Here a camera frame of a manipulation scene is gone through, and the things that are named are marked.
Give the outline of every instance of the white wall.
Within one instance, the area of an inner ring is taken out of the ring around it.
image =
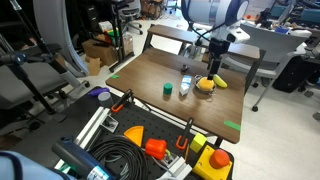
[[[274,1],[275,0],[249,0],[249,7],[246,14],[255,17],[264,9],[271,8]]]

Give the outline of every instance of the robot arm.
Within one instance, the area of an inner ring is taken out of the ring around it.
[[[240,29],[248,4],[248,0],[182,0],[181,10],[189,23],[212,26],[212,38],[242,43],[250,38]]]

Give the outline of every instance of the wooden table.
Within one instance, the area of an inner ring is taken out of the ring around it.
[[[142,52],[144,52],[147,48],[150,47],[150,43],[153,35],[177,40],[182,42],[183,44],[185,43],[193,44],[197,39],[197,35],[190,31],[184,31],[181,29],[172,28],[164,25],[152,25],[151,28],[149,28],[148,30],[147,39],[144,44]],[[209,42],[203,41],[201,47],[208,48]],[[234,58],[234,59],[236,59],[237,57],[240,57],[240,58],[246,58],[246,60],[253,61],[251,69],[248,72],[246,77],[245,92],[247,92],[261,64],[265,51],[259,49],[258,47],[247,45],[247,44],[231,43],[227,53],[231,58]]]
[[[183,64],[190,66],[187,75],[206,76],[206,64],[162,50],[149,48],[135,60],[117,72],[119,78],[108,79],[106,84],[125,92],[132,89],[134,96],[185,121],[194,117],[194,125],[231,143],[240,140],[240,131],[224,125],[225,120],[241,125],[245,77],[242,74],[221,69],[219,75],[228,82],[228,88],[216,89],[212,96],[199,94],[191,86],[186,96],[179,94]],[[173,93],[163,95],[163,85],[171,83]]]

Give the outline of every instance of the green tape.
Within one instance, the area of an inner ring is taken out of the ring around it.
[[[118,76],[118,75],[116,75],[116,74],[111,76],[112,79],[117,79],[117,78],[119,78],[119,77],[120,77],[120,76]]]
[[[235,130],[238,130],[238,131],[240,131],[240,129],[241,129],[241,126],[239,124],[233,123],[233,122],[228,121],[228,120],[224,121],[224,125],[229,126],[229,127],[233,128]]]

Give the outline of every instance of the floor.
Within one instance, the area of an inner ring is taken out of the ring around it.
[[[175,15],[164,15],[156,21],[139,22],[143,25],[144,34],[131,33],[136,55],[142,52],[151,24],[187,29],[180,11]],[[154,37],[152,45],[175,54],[180,47],[179,42],[160,37]],[[90,81],[91,87],[106,86],[105,80],[111,75],[108,68],[103,67],[98,76],[80,80]],[[245,96],[240,142],[222,143],[221,147],[235,157],[233,179],[319,179],[320,122],[312,118],[312,114],[319,110],[319,93],[307,98],[297,91],[288,94],[271,89],[262,100],[259,112],[252,112],[251,107],[263,90],[262,86],[256,89],[251,87]]]

